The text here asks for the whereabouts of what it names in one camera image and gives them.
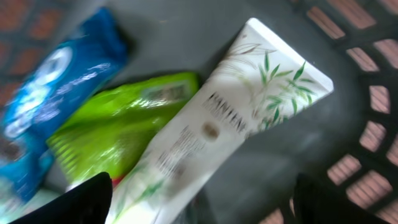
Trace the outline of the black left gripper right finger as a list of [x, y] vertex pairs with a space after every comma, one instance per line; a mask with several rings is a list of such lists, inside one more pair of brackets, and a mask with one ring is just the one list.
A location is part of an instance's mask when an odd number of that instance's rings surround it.
[[306, 174], [297, 177], [293, 201], [300, 224], [387, 224]]

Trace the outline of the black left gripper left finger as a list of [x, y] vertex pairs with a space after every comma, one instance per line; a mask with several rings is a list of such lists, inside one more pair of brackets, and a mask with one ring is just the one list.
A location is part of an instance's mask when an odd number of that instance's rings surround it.
[[11, 224], [104, 224], [112, 196], [112, 180], [101, 172]]

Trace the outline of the green snack bag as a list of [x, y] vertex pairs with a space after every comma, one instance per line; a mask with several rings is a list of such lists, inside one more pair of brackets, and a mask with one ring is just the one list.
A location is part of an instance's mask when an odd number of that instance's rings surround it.
[[118, 185], [198, 87], [197, 74], [181, 72], [92, 96], [47, 139], [69, 187], [100, 172]]

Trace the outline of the white bamboo print tube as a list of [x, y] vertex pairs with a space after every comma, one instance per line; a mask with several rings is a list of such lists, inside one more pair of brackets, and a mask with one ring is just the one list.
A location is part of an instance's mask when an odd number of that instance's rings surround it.
[[251, 136], [333, 91], [333, 82], [258, 19], [153, 137], [112, 196], [107, 223], [171, 223]]

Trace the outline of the blue Oreo cookie pack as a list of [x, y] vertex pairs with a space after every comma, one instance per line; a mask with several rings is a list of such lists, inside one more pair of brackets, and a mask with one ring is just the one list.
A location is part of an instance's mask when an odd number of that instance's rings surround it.
[[126, 61], [126, 44], [105, 7], [47, 56], [6, 106], [1, 193], [22, 202], [36, 194], [53, 162], [46, 140]]

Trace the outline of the mint green wipes pack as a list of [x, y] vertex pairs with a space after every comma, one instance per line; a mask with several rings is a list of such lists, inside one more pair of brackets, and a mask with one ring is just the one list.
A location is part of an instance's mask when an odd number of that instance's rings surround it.
[[23, 202], [10, 189], [1, 190], [1, 224], [7, 224], [50, 203], [59, 193], [40, 189], [28, 202]]

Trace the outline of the dark grey plastic basket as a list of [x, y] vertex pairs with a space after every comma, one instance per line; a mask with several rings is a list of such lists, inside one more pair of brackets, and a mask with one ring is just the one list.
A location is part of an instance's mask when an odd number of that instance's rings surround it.
[[2, 1], [1, 104], [101, 6], [130, 50], [111, 88], [184, 71], [207, 79], [252, 17], [333, 81], [331, 95], [236, 150], [182, 220], [295, 223], [306, 173], [397, 222], [396, 1]]

